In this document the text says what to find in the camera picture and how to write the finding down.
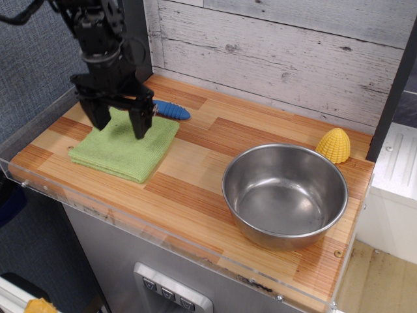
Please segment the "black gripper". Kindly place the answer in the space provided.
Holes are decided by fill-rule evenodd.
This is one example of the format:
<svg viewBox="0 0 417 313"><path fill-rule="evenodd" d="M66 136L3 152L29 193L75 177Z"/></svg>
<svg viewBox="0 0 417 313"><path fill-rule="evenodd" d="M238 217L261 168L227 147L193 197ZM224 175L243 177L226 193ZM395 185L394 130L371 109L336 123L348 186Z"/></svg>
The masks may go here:
<svg viewBox="0 0 417 313"><path fill-rule="evenodd" d="M158 111L152 100L153 93L137 78L137 68L144 62L145 55L133 52L107 54L80 53L89 72L75 74L79 102L91 123L103 130L111 120L109 108L104 99L114 101L120 110L128 110L135 137L141 140L152 127L152 119Z"/></svg>

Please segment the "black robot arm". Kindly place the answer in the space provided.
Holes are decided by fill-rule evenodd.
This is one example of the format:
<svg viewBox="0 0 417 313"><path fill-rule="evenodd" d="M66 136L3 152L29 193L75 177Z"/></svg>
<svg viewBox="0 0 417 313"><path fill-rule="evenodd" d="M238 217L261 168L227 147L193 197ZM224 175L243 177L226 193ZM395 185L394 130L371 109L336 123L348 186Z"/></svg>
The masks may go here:
<svg viewBox="0 0 417 313"><path fill-rule="evenodd" d="M89 70L70 81L93 126L103 130L114 107L128 111L135 137L144 138L156 112L154 93L138 79L146 50L134 52L141 43L127 36L121 10L113 1L50 1L50 5L78 41Z"/></svg>

